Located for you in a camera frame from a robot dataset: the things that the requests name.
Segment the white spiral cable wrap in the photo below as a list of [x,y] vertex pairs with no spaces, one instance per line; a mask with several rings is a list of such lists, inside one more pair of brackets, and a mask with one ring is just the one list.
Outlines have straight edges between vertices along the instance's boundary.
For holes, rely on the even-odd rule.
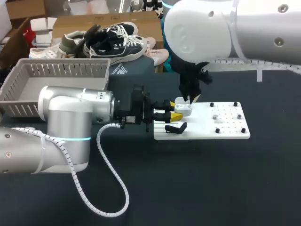
[[41,133],[39,131],[28,129],[28,128],[13,128],[13,129],[19,130],[19,131],[24,132],[24,133],[32,134],[32,135],[35,135],[35,136],[38,136],[38,137],[44,136],[45,140],[48,140],[48,141],[52,142],[53,144],[55,144],[62,151],[62,153],[64,154],[64,156],[65,156],[65,158],[66,158],[66,160],[68,162],[68,165],[70,167],[71,174],[72,174],[72,177],[73,177],[73,181],[74,181],[75,186],[76,186],[76,188],[77,188],[77,190],[78,190],[78,192],[79,192],[82,200],[84,201],[84,203],[94,213],[96,213],[96,214],[98,214],[100,216],[103,216],[103,217],[113,218],[113,217],[120,216],[121,214],[123,214],[127,210],[128,205],[129,205],[129,194],[128,194],[128,191],[127,191],[127,188],[126,188],[125,184],[123,183],[123,181],[121,180],[121,178],[119,177],[119,175],[117,174],[117,172],[114,170],[114,168],[110,164],[109,160],[105,156],[105,154],[103,152],[103,149],[102,149],[102,147],[100,145],[100,136],[101,136],[102,132],[105,129],[111,128],[111,127],[112,128],[120,128],[120,125],[112,123],[112,124],[108,124],[108,125],[103,126],[98,131],[98,133],[97,133],[97,146],[98,146],[98,149],[99,149],[100,154],[102,155],[104,161],[106,162],[106,164],[108,165],[108,167],[110,168],[110,170],[112,171],[112,173],[114,174],[114,176],[116,177],[116,179],[119,181],[119,183],[122,186],[122,188],[124,190],[124,193],[126,195],[126,203],[125,203],[124,207],[120,211],[118,211],[116,213],[106,213],[106,212],[103,212],[101,210],[98,210],[95,206],[92,205],[92,203],[90,203],[90,201],[88,200],[88,198],[84,194],[83,189],[80,186],[80,183],[79,183],[78,177],[76,175],[76,172],[75,172],[72,160],[70,158],[70,155],[68,154],[68,151],[64,148],[64,146],[60,143],[60,140],[57,140],[56,138],[51,137],[51,136],[49,136],[47,134],[43,134],[43,133]]
[[248,63],[245,63],[243,60],[239,60],[237,58],[228,58],[228,59],[218,59],[218,60],[210,60],[208,61],[214,64],[222,64],[222,65],[263,65],[263,66],[273,66],[273,67],[280,67],[296,74],[301,74],[301,67],[297,65],[288,65],[282,63],[273,63],[268,61],[262,60],[249,60]]

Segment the cardboard box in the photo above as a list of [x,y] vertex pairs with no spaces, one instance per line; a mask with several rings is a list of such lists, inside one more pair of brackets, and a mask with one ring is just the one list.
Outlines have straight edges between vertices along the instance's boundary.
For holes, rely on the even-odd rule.
[[20,58],[28,58],[29,48],[23,38],[23,31],[30,27],[30,18],[45,17],[44,0],[19,0],[7,2],[12,30],[6,35],[10,37],[0,53],[0,67],[9,68]]
[[[58,17],[54,26],[52,38],[61,38],[64,34],[74,31],[87,31],[95,24],[102,28],[121,22],[132,22],[138,27],[138,35],[142,37],[153,37],[156,39],[154,49],[164,47],[163,35],[160,20],[155,11],[135,12],[135,13],[113,13],[83,16],[61,16]],[[159,67],[158,72],[163,72],[163,66]]]
[[30,20],[13,20],[13,29],[6,35],[10,39],[0,53],[0,68],[9,68],[21,58],[29,55],[28,44],[24,40],[23,30],[30,26]]
[[45,17],[44,0],[20,0],[7,2],[9,18],[11,20],[27,17]]

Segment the black table surface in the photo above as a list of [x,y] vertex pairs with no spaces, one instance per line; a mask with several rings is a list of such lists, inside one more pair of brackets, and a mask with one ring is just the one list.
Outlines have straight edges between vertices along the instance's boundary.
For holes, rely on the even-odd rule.
[[[251,131],[248,140],[156,141],[145,126],[108,129],[101,144],[125,182],[130,205],[117,218],[91,212],[70,174],[2,175],[1,226],[300,226],[301,77],[268,71],[212,73],[202,102],[239,101]],[[110,78],[116,97],[142,84],[152,99],[175,99],[177,74]],[[46,124],[4,116],[1,126]],[[88,168],[79,181],[100,210],[116,212],[125,201],[101,158],[94,126]]]

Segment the white sneaker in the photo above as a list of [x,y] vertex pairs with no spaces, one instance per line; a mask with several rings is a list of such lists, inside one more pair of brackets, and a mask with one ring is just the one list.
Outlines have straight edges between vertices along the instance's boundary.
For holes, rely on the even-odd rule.
[[31,48],[29,52],[29,58],[30,59],[55,59],[57,57],[58,47],[59,44],[48,47],[46,49]]
[[164,63],[168,57],[169,53],[166,49],[150,49],[147,48],[145,56],[150,57],[154,60],[155,67]]
[[131,0],[132,12],[142,12],[142,11],[145,11],[143,9],[143,7],[144,7],[143,0]]

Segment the white pegboard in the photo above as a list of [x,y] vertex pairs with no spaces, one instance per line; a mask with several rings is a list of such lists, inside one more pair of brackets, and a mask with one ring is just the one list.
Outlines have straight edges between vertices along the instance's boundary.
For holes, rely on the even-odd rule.
[[[192,114],[189,117],[183,117],[178,122],[166,124],[160,121],[154,121],[154,138],[156,140],[194,140],[194,139],[249,139],[250,131],[246,118],[241,107],[237,102],[215,102],[211,107],[210,103],[192,104]],[[162,110],[154,110],[155,113],[162,113]],[[165,126],[171,125],[181,127],[187,122],[186,130],[181,134],[166,133]]]

